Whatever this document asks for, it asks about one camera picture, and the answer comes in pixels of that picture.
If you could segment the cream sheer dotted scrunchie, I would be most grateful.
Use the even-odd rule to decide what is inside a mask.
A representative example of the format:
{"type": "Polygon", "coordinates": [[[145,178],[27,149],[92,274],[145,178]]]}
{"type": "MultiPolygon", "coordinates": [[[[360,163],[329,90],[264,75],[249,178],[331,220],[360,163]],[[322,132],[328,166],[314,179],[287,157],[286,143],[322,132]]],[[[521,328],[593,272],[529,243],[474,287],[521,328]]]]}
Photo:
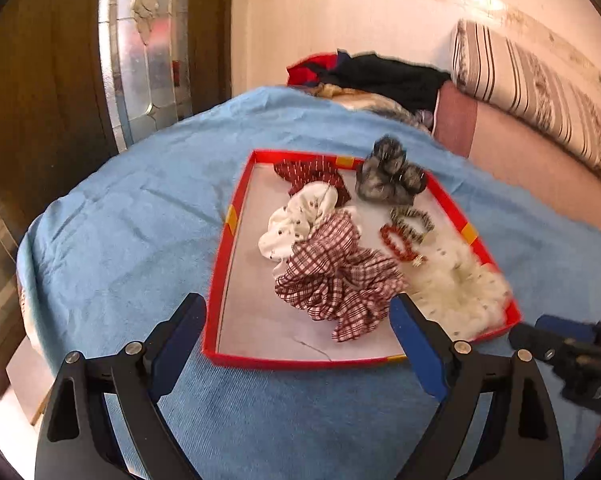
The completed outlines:
{"type": "Polygon", "coordinates": [[[407,294],[452,340],[473,340],[506,323],[509,283],[460,240],[421,247],[425,261],[408,270],[407,294]]]}

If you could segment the red white plaid scrunchie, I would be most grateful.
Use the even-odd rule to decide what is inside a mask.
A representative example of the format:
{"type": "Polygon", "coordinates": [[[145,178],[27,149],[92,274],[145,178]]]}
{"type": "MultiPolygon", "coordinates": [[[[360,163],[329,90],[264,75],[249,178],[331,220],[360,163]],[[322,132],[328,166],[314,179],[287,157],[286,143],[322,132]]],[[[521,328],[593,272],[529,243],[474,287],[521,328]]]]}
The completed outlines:
{"type": "Polygon", "coordinates": [[[389,303],[404,288],[398,263],[360,245],[351,214],[335,211],[308,240],[293,246],[276,296],[314,321],[335,324],[332,339],[346,342],[373,332],[389,315],[389,303]]]}

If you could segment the black sheer dotted scrunchie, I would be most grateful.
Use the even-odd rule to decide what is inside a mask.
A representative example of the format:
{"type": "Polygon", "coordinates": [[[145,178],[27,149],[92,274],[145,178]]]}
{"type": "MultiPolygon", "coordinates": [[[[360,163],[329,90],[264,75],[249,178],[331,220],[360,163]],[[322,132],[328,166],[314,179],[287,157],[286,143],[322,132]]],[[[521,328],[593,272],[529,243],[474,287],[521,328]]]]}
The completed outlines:
{"type": "Polygon", "coordinates": [[[409,162],[403,144],[382,136],[356,172],[357,195],[367,202],[409,206],[427,187],[425,171],[409,162]]]}

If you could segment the red shallow tray box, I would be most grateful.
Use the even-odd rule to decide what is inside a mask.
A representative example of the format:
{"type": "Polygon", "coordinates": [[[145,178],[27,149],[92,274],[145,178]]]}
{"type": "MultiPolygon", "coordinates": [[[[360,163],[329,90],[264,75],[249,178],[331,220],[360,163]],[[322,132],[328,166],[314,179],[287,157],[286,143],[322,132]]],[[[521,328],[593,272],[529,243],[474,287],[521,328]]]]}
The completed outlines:
{"type": "MultiPolygon", "coordinates": [[[[357,340],[336,342],[333,323],[313,321],[274,292],[276,263],[260,254],[257,242],[270,214],[290,199],[291,185],[274,172],[273,165],[283,159],[316,157],[308,152],[255,150],[246,160],[226,214],[208,295],[202,351],[216,365],[319,370],[401,362],[406,357],[387,320],[357,340]]],[[[415,207],[427,212],[434,224],[417,252],[422,254],[421,247],[435,240],[462,240],[480,262],[501,273],[479,233],[434,176],[427,178],[427,188],[415,199],[415,207]]],[[[521,318],[512,293],[505,325],[471,342],[497,338],[521,318]]]]}

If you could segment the white cherry print scrunchie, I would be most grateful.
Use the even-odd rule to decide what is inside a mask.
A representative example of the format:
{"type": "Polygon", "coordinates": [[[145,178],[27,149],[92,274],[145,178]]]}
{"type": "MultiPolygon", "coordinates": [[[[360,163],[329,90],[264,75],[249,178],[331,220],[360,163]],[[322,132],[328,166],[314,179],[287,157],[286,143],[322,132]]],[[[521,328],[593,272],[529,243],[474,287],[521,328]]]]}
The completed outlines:
{"type": "Polygon", "coordinates": [[[258,240],[263,257],[280,262],[291,257],[293,246],[307,240],[319,224],[337,209],[339,193],[327,182],[306,184],[268,220],[268,230],[258,240]]]}

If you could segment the dark red polka-dot scrunchie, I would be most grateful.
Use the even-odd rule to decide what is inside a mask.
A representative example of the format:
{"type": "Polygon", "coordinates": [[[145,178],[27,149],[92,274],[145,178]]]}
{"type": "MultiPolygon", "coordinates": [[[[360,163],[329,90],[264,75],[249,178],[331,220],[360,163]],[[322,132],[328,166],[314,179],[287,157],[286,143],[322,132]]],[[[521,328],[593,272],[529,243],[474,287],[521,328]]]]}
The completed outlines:
{"type": "Polygon", "coordinates": [[[351,193],[337,170],[337,166],[325,157],[311,160],[283,159],[273,165],[274,172],[291,184],[288,196],[298,193],[306,184],[325,182],[337,190],[337,206],[345,206],[351,200],[351,193]]]}

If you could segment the pink bolster cushion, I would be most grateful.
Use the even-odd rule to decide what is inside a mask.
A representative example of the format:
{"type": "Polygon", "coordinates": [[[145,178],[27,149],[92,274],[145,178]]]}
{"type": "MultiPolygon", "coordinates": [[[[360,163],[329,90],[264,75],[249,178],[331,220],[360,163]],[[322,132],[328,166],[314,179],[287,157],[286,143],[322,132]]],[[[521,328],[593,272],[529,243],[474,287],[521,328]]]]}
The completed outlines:
{"type": "Polygon", "coordinates": [[[524,188],[558,214],[601,230],[601,179],[524,122],[462,93],[438,92],[434,139],[494,178],[524,188]]]}

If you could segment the striped floral pillow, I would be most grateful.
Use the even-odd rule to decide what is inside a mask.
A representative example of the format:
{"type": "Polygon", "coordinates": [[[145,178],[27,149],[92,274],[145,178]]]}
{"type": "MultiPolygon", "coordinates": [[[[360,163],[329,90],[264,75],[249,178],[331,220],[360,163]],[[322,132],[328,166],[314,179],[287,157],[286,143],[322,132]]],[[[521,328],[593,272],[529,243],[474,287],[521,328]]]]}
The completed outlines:
{"type": "Polygon", "coordinates": [[[463,93],[523,120],[601,177],[600,106],[531,51],[461,20],[451,78],[463,93]]]}

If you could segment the black red clothes pile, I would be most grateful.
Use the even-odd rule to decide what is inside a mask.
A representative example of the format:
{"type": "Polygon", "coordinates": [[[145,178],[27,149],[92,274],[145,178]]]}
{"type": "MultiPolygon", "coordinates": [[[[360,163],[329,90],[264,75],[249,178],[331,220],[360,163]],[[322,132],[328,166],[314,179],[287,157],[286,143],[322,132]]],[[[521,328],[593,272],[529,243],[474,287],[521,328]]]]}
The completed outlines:
{"type": "Polygon", "coordinates": [[[289,87],[430,132],[439,91],[451,80],[438,68],[344,50],[313,54],[286,69],[289,87]]]}

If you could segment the wooden glass door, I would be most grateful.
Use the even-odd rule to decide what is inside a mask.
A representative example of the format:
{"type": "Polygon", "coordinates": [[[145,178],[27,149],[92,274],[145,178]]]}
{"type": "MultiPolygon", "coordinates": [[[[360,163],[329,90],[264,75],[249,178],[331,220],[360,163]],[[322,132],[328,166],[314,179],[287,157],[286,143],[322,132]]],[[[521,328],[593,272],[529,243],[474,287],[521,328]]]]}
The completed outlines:
{"type": "Polygon", "coordinates": [[[17,246],[46,206],[115,153],[98,0],[0,0],[0,394],[25,335],[17,246]]]}

